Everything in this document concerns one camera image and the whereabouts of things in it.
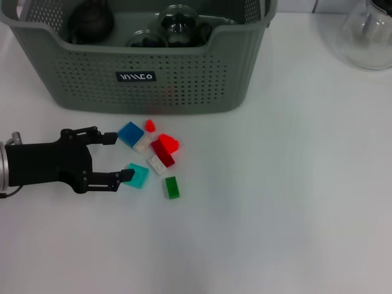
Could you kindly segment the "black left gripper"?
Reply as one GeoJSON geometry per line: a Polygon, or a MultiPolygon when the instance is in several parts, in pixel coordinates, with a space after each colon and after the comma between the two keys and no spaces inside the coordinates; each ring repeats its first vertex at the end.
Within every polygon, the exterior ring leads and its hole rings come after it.
{"type": "Polygon", "coordinates": [[[117,192],[121,183],[129,182],[135,170],[111,173],[92,172],[88,145],[114,145],[116,132],[102,134],[96,127],[63,129],[51,143],[5,145],[4,183],[6,187],[62,182],[74,192],[117,192]]]}

